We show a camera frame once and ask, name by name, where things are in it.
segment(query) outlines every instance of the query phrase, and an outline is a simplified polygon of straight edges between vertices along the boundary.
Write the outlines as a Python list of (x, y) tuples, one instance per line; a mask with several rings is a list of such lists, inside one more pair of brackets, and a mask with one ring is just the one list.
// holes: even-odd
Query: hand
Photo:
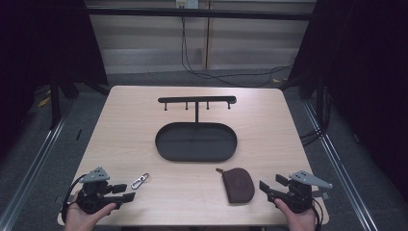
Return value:
[(90, 215), (82, 211), (76, 203), (72, 203), (69, 205), (66, 212), (64, 231), (91, 231), (96, 223), (104, 216), (108, 215), (115, 207), (116, 204), (111, 203), (95, 214)]
[(301, 214), (295, 214), (281, 199), (274, 200), (275, 205), (282, 211), (288, 221), (291, 231), (315, 231), (316, 215), (312, 209)]

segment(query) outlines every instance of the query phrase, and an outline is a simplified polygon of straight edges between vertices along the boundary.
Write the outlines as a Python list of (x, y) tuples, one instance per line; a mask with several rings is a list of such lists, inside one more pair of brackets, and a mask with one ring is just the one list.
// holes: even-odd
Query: white wall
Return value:
[[(87, 4), (175, 8), (175, 0), (88, 0)], [(282, 13), (311, 13), (314, 5), (313, 0), (199, 1), (200, 9)], [(180, 17), (91, 15), (90, 18), (107, 73), (183, 69)], [(305, 21), (213, 18), (208, 23), (207, 20), (186, 18), (189, 61), (194, 69), (292, 64), (307, 27)]]

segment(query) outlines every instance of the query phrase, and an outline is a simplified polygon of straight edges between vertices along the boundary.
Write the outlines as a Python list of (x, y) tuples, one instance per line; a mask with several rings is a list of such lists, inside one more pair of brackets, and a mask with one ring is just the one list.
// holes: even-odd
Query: brown pouch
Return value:
[(251, 176), (245, 169), (237, 167), (224, 171), (217, 168), (217, 171), (222, 174), (230, 203), (247, 203), (252, 199), (255, 187)]

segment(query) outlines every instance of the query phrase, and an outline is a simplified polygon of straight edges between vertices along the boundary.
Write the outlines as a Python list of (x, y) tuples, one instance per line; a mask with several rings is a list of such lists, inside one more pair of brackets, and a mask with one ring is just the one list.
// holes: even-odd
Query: cable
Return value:
[[(263, 87), (263, 86), (268, 85), (268, 84), (271, 82), (271, 80), (272, 80), (272, 73), (276, 73), (276, 72), (281, 71), (281, 70), (286, 69), (286, 68), (292, 68), (292, 66), (293, 66), (292, 64), (287, 65), (287, 66), (277, 66), (277, 67), (271, 69), (271, 70), (268, 71), (268, 72), (252, 73), (252, 74), (228, 74), (228, 75), (218, 75), (218, 76), (215, 76), (215, 75), (211, 75), (211, 74), (207, 74), (207, 73), (198, 73), (198, 72), (195, 72), (195, 71), (192, 70), (192, 68), (191, 68), (190, 61), (189, 61), (189, 56), (188, 56), (187, 40), (186, 40), (186, 21), (185, 21), (185, 18), (184, 18), (184, 17), (182, 17), (182, 24), (183, 24), (182, 53), (181, 53), (182, 66), (183, 66), (184, 69), (187, 70), (188, 73), (190, 73), (190, 74), (192, 74), (192, 75), (194, 75), (194, 76), (196, 76), (196, 77), (198, 77), (198, 78), (206, 79), (206, 80), (217, 79), (217, 80), (219, 80), (219, 81), (222, 82), (222, 83), (225, 83), (225, 84), (228, 84), (228, 85), (231, 85), (231, 86), (234, 86), (234, 87), (239, 87), (239, 88), (260, 88), (260, 87)], [(186, 57), (187, 66), (186, 66), (185, 63), (184, 63), (184, 60), (185, 60), (184, 57)], [(268, 77), (268, 79), (267, 79), (264, 83), (262, 83), (262, 84), (260, 84), (260, 85), (256, 85), (256, 86), (238, 85), (238, 84), (234, 84), (234, 83), (231, 83), (231, 82), (229, 82), (229, 81), (226, 81), (226, 80), (223, 80), (223, 79), (222, 79), (222, 78), (226, 78), (226, 77), (236, 77), (236, 76), (262, 76), (262, 75), (269, 75), (269, 77)]]
[(292, 80), (288, 80), (285, 84), (281, 85), (278, 87), (278, 89), (280, 89), (281, 91), (286, 90), (290, 87), (296, 86), (298, 85), (300, 82), (304, 81), (306, 78), (308, 78), (311, 74), (313, 73), (313, 71), (306, 71), (302, 74), (300, 74), (299, 76), (297, 76), (297, 78), (294, 78)]
[(84, 177), (84, 176), (86, 176), (86, 174), (84, 174), (84, 175), (78, 177), (78, 179), (76, 179), (76, 180), (74, 181), (74, 183), (72, 183), (71, 187), (69, 187), (69, 190), (66, 192), (66, 195), (65, 195), (65, 198), (64, 198), (64, 202), (63, 202), (63, 207), (62, 207), (62, 209), (61, 209), (61, 217), (62, 217), (62, 219), (63, 219), (63, 222), (65, 222), (66, 212), (67, 212), (68, 207), (69, 207), (69, 205), (70, 205), (70, 204), (68, 204), (69, 196), (71, 195), (71, 192), (72, 192), (72, 190), (74, 189), (74, 187), (76, 186), (76, 184), (78, 184), (79, 180), (81, 180), (82, 177)]
[(320, 138), (325, 131), (327, 130), (329, 126), (329, 120), (330, 120), (330, 114), (331, 114), (331, 106), (332, 106), (332, 98), (330, 97), (330, 94), (325, 90), (324, 92), (324, 115), (323, 115), (323, 124), (319, 127), (318, 130), (309, 132), (305, 135), (300, 136), (300, 139), (302, 140), (303, 147), (309, 145), (313, 141), (317, 140)]
[(315, 206), (312, 206), (312, 210), (313, 212), (315, 212), (316, 215), (316, 231), (320, 231), (321, 230), (321, 226), (323, 224), (323, 209), (321, 208), (321, 205), (313, 198), (313, 200), (319, 205), (320, 208), (320, 213), (321, 213), (321, 218), (319, 217), (319, 213), (318, 210), (316, 210)]

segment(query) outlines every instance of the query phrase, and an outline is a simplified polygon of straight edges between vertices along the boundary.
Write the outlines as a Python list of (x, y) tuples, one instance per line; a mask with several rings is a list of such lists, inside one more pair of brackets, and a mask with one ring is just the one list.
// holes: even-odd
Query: black oval tray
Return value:
[(159, 130), (155, 142), (172, 162), (223, 162), (234, 155), (237, 135), (222, 123), (174, 122)]

